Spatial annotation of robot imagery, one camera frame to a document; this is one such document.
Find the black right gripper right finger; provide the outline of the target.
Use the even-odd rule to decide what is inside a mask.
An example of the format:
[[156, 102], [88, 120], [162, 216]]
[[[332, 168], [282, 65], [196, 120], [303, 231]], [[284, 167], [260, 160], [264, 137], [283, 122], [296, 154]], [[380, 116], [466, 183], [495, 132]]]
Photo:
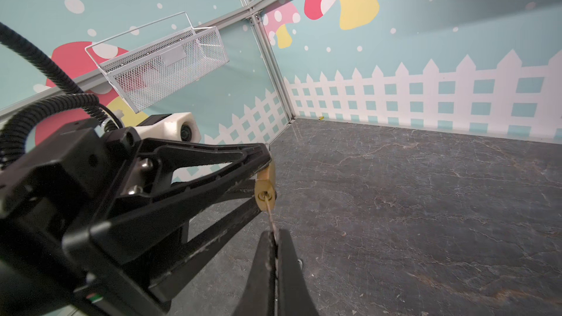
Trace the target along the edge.
[[277, 277], [278, 315], [319, 316], [301, 272], [291, 234], [286, 229], [279, 230], [277, 240]]

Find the small key with ring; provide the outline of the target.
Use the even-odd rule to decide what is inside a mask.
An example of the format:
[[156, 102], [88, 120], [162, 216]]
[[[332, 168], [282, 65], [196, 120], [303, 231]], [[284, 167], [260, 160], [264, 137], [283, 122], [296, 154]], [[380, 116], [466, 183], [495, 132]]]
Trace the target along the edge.
[[267, 213], [268, 213], [268, 216], [269, 216], [269, 223], [271, 225], [272, 232], [274, 234], [275, 244], [278, 244], [279, 233], [278, 233], [278, 229], [275, 225], [275, 221], [274, 221], [274, 218], [273, 218], [272, 207], [271, 207], [270, 201], [271, 201], [271, 198], [266, 197], [265, 203], [266, 203], [266, 210], [267, 210]]

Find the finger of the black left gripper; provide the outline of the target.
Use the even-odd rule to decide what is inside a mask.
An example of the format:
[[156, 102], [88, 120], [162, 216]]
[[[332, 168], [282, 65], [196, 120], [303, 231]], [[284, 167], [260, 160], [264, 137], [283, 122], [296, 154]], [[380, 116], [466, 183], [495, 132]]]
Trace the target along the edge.
[[174, 231], [150, 250], [148, 291], [159, 302], [175, 298], [219, 251], [248, 223], [259, 209], [250, 190], [231, 190], [219, 202], [245, 202], [197, 236], [183, 242], [183, 229]]
[[129, 263], [271, 162], [263, 143], [142, 140], [64, 234], [64, 253]]

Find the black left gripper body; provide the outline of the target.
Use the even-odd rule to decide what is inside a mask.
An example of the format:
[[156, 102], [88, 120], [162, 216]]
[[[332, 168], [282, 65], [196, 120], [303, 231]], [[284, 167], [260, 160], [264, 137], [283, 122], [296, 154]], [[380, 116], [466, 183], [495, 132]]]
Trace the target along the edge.
[[64, 125], [1, 174], [1, 314], [165, 315], [143, 262], [123, 267], [98, 247], [102, 220], [136, 164], [132, 127], [99, 136], [90, 119]]

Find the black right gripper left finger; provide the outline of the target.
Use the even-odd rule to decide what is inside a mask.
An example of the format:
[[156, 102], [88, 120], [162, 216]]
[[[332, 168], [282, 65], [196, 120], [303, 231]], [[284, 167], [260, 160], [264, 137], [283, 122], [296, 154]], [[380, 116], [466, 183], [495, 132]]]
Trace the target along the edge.
[[244, 292], [234, 316], [271, 316], [275, 314], [276, 252], [274, 234], [261, 234]]

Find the brass padlock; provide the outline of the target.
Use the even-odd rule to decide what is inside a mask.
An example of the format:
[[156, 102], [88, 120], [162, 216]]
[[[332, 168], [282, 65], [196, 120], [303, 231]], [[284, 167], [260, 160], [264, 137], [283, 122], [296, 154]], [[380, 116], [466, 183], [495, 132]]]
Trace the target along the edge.
[[275, 162], [272, 160], [269, 165], [256, 174], [254, 197], [258, 208], [262, 212], [272, 211], [277, 199], [276, 193], [276, 170]]

